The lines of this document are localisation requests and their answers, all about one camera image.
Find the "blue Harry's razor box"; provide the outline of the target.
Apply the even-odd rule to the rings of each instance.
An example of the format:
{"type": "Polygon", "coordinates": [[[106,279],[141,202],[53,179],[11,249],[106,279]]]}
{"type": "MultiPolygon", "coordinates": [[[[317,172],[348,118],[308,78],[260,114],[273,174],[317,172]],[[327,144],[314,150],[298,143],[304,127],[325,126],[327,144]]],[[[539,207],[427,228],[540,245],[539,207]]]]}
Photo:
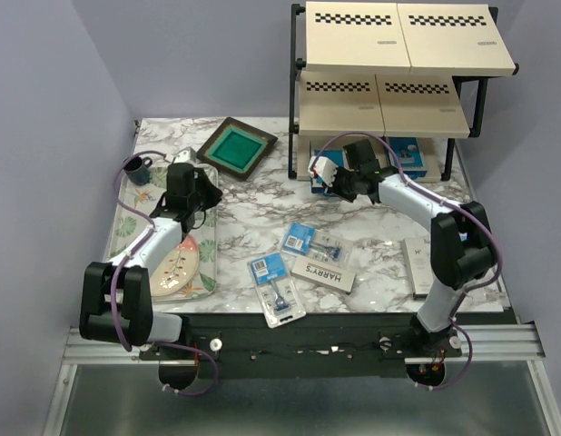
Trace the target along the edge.
{"type": "MultiPolygon", "coordinates": [[[[310,169],[310,164],[312,163],[313,158],[320,153],[321,148],[329,140],[330,137],[328,136],[312,136],[310,138],[310,157],[307,161],[307,170],[310,169]]],[[[356,138],[353,136],[342,137],[332,143],[321,155],[327,157],[336,165],[349,169],[349,163],[344,151],[344,146],[351,144],[355,140],[356,138]]],[[[322,185],[322,180],[320,178],[310,179],[310,191],[312,194],[334,197],[334,194],[326,193],[326,189],[322,185]]]]}
{"type": "Polygon", "coordinates": [[[395,152],[403,172],[412,180],[427,175],[425,156],[421,152],[415,137],[387,137],[386,142],[395,152]]]}

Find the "blister razor pack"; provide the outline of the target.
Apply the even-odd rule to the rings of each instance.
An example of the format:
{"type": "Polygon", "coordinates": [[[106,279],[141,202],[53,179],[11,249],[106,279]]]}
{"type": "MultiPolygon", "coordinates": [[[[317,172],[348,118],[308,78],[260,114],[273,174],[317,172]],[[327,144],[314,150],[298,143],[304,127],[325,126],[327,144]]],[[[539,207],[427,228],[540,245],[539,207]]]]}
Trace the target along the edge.
{"type": "Polygon", "coordinates": [[[475,280],[466,283],[465,286],[461,289],[461,291],[465,297],[468,297],[473,291],[481,288],[485,288],[486,286],[487,286],[487,281],[480,279],[480,280],[475,280]]]}
{"type": "Polygon", "coordinates": [[[292,223],[282,239],[280,249],[291,255],[345,267],[353,250],[353,242],[307,224],[292,223]]]}
{"type": "Polygon", "coordinates": [[[296,284],[281,253],[263,255],[248,262],[253,287],[270,329],[306,316],[296,284]]]}

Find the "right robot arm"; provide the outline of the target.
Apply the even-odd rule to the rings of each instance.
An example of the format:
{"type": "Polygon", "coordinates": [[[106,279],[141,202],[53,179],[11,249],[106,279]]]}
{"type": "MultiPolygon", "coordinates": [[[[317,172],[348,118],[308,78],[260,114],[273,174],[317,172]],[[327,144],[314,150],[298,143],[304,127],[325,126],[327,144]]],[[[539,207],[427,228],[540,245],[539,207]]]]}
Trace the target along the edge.
{"type": "Polygon", "coordinates": [[[486,210],[480,203],[457,203],[415,183],[399,163],[381,166],[367,140],[346,145],[345,152],[348,167],[324,154],[312,157],[310,176],[320,178],[328,193],[350,203],[365,195],[429,232],[433,283],[405,337],[415,354],[429,355],[451,330],[466,296],[495,282],[501,273],[502,254],[486,210]]]}

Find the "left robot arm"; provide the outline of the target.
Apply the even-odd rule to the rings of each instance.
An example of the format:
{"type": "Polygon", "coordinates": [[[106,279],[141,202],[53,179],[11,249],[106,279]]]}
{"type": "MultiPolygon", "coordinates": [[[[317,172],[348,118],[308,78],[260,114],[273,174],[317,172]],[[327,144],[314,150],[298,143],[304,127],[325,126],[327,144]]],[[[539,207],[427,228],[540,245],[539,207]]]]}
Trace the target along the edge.
{"type": "Polygon", "coordinates": [[[109,261],[84,272],[79,332],[86,340],[133,346],[159,342],[173,359],[184,357],[191,336],[178,315],[153,309],[151,276],[166,255],[196,228],[198,213],[216,207],[222,191],[190,163],[167,167],[166,189],[143,233],[109,261]]]}

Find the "bottom left beige shelf board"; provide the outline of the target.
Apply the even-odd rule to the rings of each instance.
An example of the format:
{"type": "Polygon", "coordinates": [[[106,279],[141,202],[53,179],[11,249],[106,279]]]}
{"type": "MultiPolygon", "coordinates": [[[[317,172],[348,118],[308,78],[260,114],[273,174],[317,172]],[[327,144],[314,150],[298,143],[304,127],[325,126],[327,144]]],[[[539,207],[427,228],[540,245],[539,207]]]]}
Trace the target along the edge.
{"type": "Polygon", "coordinates": [[[345,145],[363,139],[367,139],[367,136],[347,135],[333,141],[333,136],[299,134],[296,141],[296,180],[300,182],[308,182],[310,180],[308,174],[310,157],[315,150],[320,150],[325,143],[331,142],[326,152],[328,150],[341,151],[345,145]]]}

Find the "middle left beige shelf board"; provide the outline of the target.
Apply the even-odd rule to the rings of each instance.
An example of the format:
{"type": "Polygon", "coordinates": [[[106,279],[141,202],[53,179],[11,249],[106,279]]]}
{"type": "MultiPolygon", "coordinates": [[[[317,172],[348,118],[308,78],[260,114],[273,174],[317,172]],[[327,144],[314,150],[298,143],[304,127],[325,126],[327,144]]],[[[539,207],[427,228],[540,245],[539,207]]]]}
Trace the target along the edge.
{"type": "Polygon", "coordinates": [[[385,133],[376,76],[303,71],[299,81],[299,134],[385,133]]]}

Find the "middle right beige shelf board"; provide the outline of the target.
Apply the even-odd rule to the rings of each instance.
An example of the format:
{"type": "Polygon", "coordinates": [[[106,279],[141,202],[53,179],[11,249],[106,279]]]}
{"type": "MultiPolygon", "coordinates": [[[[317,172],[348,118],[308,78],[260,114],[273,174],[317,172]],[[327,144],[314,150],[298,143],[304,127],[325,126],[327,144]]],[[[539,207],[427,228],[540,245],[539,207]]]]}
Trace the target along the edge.
{"type": "Polygon", "coordinates": [[[469,136],[470,128],[451,78],[380,74],[376,81],[385,135],[469,136]]]}

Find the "floral leaf serving tray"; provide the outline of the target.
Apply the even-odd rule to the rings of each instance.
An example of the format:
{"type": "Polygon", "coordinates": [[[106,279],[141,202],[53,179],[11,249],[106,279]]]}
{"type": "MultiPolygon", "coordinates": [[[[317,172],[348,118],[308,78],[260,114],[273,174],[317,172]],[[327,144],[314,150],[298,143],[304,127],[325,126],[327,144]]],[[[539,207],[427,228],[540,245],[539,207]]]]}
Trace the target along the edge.
{"type": "MultiPolygon", "coordinates": [[[[122,179],[119,198],[133,209],[150,214],[166,188],[167,166],[160,164],[151,169],[151,180],[144,186],[136,186],[126,178],[122,179]]],[[[217,209],[211,208],[206,213],[199,212],[195,217],[196,229],[188,236],[198,244],[200,266],[192,279],[189,291],[183,297],[155,300],[154,303],[176,304],[177,302],[197,300],[211,295],[217,283],[217,209]]],[[[116,208],[113,229],[105,250],[104,258],[109,259],[120,254],[140,233],[145,230],[147,222],[141,216],[121,206],[116,208]]]]}

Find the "square green ceramic plate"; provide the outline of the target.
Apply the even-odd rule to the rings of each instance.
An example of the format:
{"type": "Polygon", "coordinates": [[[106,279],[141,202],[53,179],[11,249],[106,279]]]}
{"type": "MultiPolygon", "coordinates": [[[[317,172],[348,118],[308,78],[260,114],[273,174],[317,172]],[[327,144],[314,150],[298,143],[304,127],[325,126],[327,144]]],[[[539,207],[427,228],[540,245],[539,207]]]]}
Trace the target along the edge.
{"type": "Polygon", "coordinates": [[[246,181],[277,142],[277,136],[227,117],[196,152],[196,157],[221,173],[246,181]]]}

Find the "dark blue mug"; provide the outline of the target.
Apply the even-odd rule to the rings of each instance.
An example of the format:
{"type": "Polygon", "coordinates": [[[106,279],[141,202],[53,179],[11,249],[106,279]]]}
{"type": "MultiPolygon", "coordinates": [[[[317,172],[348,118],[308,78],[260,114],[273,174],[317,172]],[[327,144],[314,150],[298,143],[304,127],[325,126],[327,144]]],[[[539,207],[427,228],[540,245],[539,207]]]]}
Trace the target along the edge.
{"type": "Polygon", "coordinates": [[[128,180],[136,186],[144,186],[151,180],[151,157],[135,156],[123,164],[123,171],[128,180]]]}

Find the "pink cream round plate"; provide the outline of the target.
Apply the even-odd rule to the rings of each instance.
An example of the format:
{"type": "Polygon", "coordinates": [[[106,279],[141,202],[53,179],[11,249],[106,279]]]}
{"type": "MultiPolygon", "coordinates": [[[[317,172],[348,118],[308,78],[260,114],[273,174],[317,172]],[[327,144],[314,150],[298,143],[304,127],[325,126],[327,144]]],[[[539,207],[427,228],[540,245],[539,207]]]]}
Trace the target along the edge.
{"type": "Polygon", "coordinates": [[[191,236],[172,249],[151,276],[151,296],[155,300],[183,297],[198,272],[198,244],[191,236]]]}

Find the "tall white slim box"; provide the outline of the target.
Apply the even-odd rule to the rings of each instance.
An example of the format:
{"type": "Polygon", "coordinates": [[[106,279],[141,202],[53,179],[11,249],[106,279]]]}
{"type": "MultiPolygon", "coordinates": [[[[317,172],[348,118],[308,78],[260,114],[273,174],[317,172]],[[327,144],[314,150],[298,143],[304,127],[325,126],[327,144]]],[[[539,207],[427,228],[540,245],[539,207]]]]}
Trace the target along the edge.
{"type": "Polygon", "coordinates": [[[401,249],[413,298],[425,300],[433,284],[429,245],[423,238],[406,238],[401,242],[401,249]]]}

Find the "white Harry's box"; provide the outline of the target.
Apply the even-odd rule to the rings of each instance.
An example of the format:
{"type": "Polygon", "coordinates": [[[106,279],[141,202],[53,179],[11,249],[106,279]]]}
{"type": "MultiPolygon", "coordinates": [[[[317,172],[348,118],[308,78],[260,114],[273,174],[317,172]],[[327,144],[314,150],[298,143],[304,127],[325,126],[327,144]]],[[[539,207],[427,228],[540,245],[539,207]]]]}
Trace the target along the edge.
{"type": "Polygon", "coordinates": [[[291,274],[306,282],[346,294],[351,294],[356,277],[354,272],[305,256],[296,258],[291,274]]]}

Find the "aluminium rail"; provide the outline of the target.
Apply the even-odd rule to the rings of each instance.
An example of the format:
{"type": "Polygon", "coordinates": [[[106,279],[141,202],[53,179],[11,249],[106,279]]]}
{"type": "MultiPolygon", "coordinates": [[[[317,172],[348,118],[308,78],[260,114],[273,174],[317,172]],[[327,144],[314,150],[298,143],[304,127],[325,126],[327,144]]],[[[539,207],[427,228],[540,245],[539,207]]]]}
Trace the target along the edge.
{"type": "MultiPolygon", "coordinates": [[[[465,362],[468,358],[467,341],[472,342],[473,362],[528,362],[540,361],[545,352],[536,327],[532,324],[465,325],[458,334],[461,354],[447,356],[447,362],[465,362]]],[[[182,363],[171,357],[162,357],[158,352],[146,354],[144,349],[135,348],[127,352],[119,344],[87,341],[76,329],[67,337],[63,363],[81,364],[135,364],[135,363],[182,363]]]]}

